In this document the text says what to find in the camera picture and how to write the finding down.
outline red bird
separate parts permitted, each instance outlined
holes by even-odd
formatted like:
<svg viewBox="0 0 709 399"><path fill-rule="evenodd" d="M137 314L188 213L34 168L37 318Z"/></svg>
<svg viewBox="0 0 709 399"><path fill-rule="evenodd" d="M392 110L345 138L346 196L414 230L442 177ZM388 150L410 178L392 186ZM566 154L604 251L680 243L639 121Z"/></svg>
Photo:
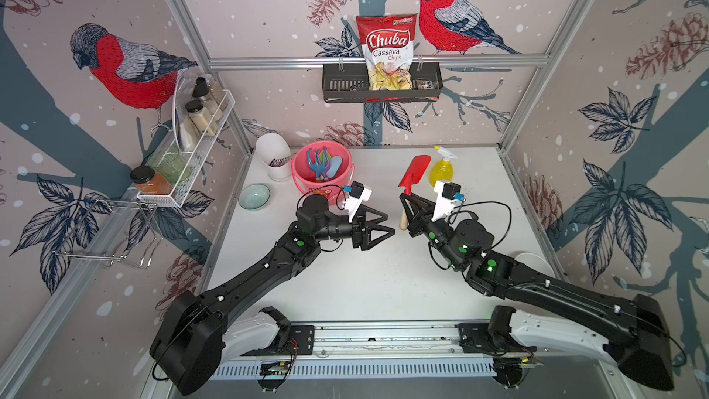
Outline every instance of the red bird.
<svg viewBox="0 0 709 399"><path fill-rule="evenodd" d="M468 0L421 0L418 17L421 34L440 51L458 51L465 54L473 47L498 47L510 54L519 52L505 45L482 11Z"/></svg>
<svg viewBox="0 0 709 399"><path fill-rule="evenodd" d="M174 92L177 72L197 66L153 45L121 39L93 23L74 31L71 47L79 69L89 67L116 99L134 108L159 109Z"/></svg>

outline yellow spray bottle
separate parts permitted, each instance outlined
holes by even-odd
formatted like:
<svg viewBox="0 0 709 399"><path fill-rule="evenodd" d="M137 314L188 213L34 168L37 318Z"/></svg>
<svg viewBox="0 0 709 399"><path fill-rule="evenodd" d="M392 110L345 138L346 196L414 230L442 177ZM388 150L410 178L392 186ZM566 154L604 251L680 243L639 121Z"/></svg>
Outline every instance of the yellow spray bottle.
<svg viewBox="0 0 709 399"><path fill-rule="evenodd" d="M443 148L442 146L436 145L436 150L443 156L443 158L436 162L436 164L431 168L431 176L428 181L431 185L436 186L436 181L452 181L453 180L453 165L450 163L450 159L458 158L449 149Z"/></svg>

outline pink bucket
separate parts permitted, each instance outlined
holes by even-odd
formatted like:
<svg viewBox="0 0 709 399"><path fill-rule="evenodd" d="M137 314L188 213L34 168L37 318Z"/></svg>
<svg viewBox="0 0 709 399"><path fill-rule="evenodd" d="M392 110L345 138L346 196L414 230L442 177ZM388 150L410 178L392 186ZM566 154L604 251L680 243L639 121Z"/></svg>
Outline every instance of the pink bucket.
<svg viewBox="0 0 709 399"><path fill-rule="evenodd" d="M330 153L331 156L340 156L342 158L342 164L338 172L335 173L335 177L326 182L315 182L315 172L308 166L308 150L313 149L313 151L311 151L311 160L313 160L315 158L315 150L319 149L322 152L323 147L328 149L328 153ZM303 194L324 187L325 185L339 185L344 187L352 183L352 179L355 176L354 164L350 150L337 142L328 140L313 142L301 148L301 150L296 153L295 157L291 159L293 182L296 183L296 187L298 187L298 190ZM313 191L311 194L321 194L328 198L330 205L334 205L339 192L340 190L335 187L327 187L320 191Z"/></svg>

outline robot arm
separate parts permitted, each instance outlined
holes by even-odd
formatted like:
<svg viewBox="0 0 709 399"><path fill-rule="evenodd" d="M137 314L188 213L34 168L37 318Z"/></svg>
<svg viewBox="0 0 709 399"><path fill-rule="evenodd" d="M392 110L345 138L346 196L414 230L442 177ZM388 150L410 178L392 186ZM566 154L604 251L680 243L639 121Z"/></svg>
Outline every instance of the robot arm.
<svg viewBox="0 0 709 399"><path fill-rule="evenodd" d="M367 221L368 212L379 217ZM285 345L290 323L278 310L267 308L235 321L270 290L310 266L321 252L321 240L352 238L354 248L368 250L394 235L394 229L380 225L387 219L383 212L360 205L350 222L348 216L330 212L322 195L308 196L296 217L271 251L249 269L199 296L185 292L173 301L150 356L183 395L204 385L223 359L272 342ZM372 239L372 231L385 235ZM222 340L225 333L228 344Z"/></svg>
<svg viewBox="0 0 709 399"><path fill-rule="evenodd" d="M459 186L451 183L452 198ZM625 376L658 390L674 387L667 324L651 297L633 300L605 296L532 270L491 250L494 237L476 216L455 230L447 217L433 220L435 205L415 194L401 194L409 235L426 235L430 246L461 271L465 281L485 296L528 303L566 319L536 317L497 306L487 334L493 351L511 347L553 347L613 362ZM467 351L474 347L466 345Z"/></svg>

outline orange jar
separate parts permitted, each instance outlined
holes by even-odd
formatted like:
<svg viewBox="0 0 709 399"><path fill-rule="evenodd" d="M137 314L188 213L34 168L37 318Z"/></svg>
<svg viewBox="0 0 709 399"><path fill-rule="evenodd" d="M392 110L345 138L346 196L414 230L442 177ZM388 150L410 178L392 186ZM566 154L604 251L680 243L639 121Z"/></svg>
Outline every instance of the orange jar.
<svg viewBox="0 0 709 399"><path fill-rule="evenodd" d="M141 165L130 172L130 180L146 195L169 195L172 185L165 177L147 165Z"/></svg>

